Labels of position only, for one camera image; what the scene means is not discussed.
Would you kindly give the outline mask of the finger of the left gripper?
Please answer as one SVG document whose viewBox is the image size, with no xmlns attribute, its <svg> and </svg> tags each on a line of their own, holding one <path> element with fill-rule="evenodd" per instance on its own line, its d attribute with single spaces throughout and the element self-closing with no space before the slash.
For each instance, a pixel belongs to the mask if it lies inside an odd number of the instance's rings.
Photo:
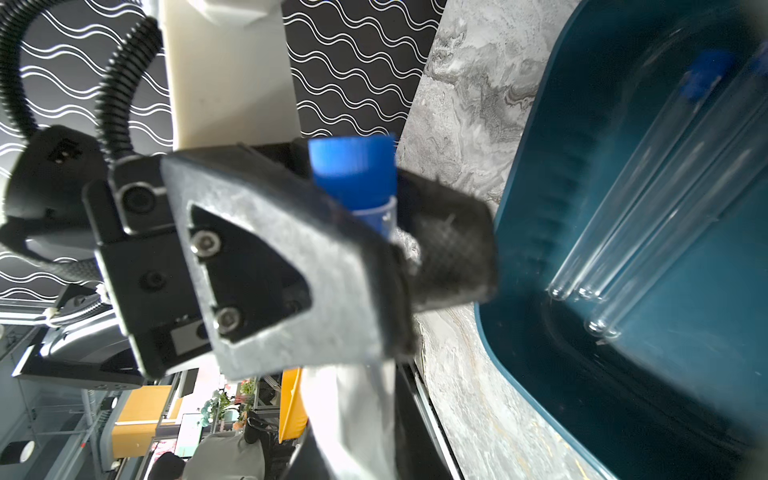
<svg viewBox="0 0 768 480">
<path fill-rule="evenodd" d="M 415 312 L 485 303 L 498 292 L 493 217 L 481 200 L 437 180 L 397 170 L 397 226 L 417 243 L 408 274 Z"/>
</svg>

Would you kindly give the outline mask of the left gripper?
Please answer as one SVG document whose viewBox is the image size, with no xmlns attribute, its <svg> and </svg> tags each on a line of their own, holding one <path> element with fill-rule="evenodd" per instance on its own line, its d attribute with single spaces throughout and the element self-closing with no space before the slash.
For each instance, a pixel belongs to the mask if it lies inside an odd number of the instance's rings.
<svg viewBox="0 0 768 480">
<path fill-rule="evenodd" d="M 233 380 L 414 353 L 402 252 L 252 148 L 127 157 L 84 188 L 83 203 L 120 331 L 148 379 L 211 347 Z"/>
</svg>

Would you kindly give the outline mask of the clear test tube blue cap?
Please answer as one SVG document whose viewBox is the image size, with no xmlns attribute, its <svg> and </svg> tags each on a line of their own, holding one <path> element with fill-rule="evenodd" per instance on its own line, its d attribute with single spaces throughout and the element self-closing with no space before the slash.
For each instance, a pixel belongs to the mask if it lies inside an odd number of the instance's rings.
<svg viewBox="0 0 768 480">
<path fill-rule="evenodd" d="M 600 297 L 684 194 L 767 101 L 767 43 L 707 111 L 614 230 L 578 294 Z"/>
<path fill-rule="evenodd" d="M 662 204 L 658 222 L 608 283 L 587 323 L 595 335 L 616 326 L 767 165 L 767 128 L 755 124 L 707 167 L 678 200 Z"/>
<path fill-rule="evenodd" d="M 577 289 L 629 208 L 734 63 L 734 54 L 724 49 L 707 49 L 696 56 L 551 280 L 548 293 L 553 299 L 564 301 Z"/>
<path fill-rule="evenodd" d="M 397 222 L 395 138 L 326 137 L 308 141 L 314 183 L 387 240 Z"/>
</svg>

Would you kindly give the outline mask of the white wipe cloth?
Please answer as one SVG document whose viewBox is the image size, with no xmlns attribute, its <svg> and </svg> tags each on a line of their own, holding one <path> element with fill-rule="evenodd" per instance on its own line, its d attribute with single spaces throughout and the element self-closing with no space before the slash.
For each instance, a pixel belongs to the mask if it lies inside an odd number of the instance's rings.
<svg viewBox="0 0 768 480">
<path fill-rule="evenodd" d="M 303 405 L 333 479 L 398 477 L 395 373 L 392 360 L 303 369 Z"/>
</svg>

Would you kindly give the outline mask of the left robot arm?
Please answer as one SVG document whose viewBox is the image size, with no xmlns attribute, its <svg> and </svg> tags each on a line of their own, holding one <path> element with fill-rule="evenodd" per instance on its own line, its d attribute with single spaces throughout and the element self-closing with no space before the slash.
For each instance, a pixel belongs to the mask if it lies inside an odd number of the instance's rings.
<svg viewBox="0 0 768 480">
<path fill-rule="evenodd" d="M 24 140 L 1 244 L 61 278 L 14 376 L 140 387 L 215 359 L 231 380 L 404 361 L 415 314 L 498 289 L 491 213 L 414 173 L 356 172 L 421 259 L 335 199 L 299 135 L 278 1 L 146 1 L 96 131 L 35 119 L 22 45 L 49 1 L 1 5 L 1 105 Z"/>
</svg>

